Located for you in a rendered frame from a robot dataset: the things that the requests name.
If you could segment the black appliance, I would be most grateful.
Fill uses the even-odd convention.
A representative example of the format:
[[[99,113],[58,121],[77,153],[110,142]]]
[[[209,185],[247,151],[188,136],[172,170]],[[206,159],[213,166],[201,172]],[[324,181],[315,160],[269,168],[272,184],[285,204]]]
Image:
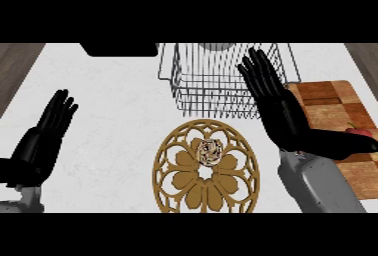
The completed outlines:
[[[155,57],[155,43],[83,43],[83,49],[92,57]]]

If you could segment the brown frosted cupcake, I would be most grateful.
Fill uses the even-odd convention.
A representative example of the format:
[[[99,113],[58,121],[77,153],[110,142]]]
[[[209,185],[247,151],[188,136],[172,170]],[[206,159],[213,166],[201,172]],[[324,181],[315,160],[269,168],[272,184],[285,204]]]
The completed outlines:
[[[197,149],[198,162],[213,167],[222,160],[223,145],[219,139],[203,140]]]

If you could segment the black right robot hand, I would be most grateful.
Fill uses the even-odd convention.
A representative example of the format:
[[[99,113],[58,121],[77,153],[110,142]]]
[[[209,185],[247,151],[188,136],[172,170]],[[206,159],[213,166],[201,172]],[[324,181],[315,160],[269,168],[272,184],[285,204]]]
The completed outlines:
[[[284,87],[274,65],[262,49],[249,49],[238,65],[256,101],[268,136],[288,151],[303,151],[333,160],[352,154],[378,152],[378,141],[364,135],[312,129],[293,92]]]

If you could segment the grey round object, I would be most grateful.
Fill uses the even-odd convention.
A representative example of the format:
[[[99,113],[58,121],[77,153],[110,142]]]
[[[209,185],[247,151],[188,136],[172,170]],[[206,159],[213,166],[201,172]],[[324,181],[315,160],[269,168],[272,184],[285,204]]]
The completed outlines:
[[[210,51],[225,51],[235,43],[200,43],[200,46]]]

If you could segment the red apple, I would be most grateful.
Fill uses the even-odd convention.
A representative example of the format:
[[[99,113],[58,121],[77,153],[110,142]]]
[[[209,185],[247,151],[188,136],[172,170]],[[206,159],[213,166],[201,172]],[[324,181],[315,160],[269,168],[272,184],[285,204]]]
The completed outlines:
[[[356,125],[352,122],[347,122],[347,124],[352,127],[346,129],[346,133],[364,135],[364,136],[368,136],[368,137],[374,137],[373,132],[370,130],[358,128]]]

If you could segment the golden round openwork placemat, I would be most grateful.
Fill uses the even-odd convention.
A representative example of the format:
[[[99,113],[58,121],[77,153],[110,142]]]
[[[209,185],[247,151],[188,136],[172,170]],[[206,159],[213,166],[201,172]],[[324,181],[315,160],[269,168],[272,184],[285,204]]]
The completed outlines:
[[[197,159],[203,140],[219,139],[222,160],[213,167]],[[260,192],[260,170],[253,148],[223,122],[200,119],[182,124],[157,151],[153,188],[161,211],[250,213]]]

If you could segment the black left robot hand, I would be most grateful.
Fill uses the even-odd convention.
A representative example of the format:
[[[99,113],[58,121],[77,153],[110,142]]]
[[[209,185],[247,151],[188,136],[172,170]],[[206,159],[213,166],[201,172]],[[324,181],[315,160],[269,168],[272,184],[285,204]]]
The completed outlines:
[[[58,90],[39,123],[24,134],[12,156],[0,158],[0,184],[5,183],[9,188],[37,187],[49,178],[77,109],[68,90]]]

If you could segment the brown wooden cutting board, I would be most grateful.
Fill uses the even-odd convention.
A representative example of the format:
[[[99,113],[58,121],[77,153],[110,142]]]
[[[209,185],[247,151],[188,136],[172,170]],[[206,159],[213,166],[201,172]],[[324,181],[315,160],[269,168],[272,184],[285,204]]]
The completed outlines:
[[[378,126],[349,81],[291,83],[288,89],[297,97],[312,128],[333,131],[359,128],[370,131],[378,141]],[[378,199],[378,152],[353,154],[337,161],[337,166],[358,198]]]

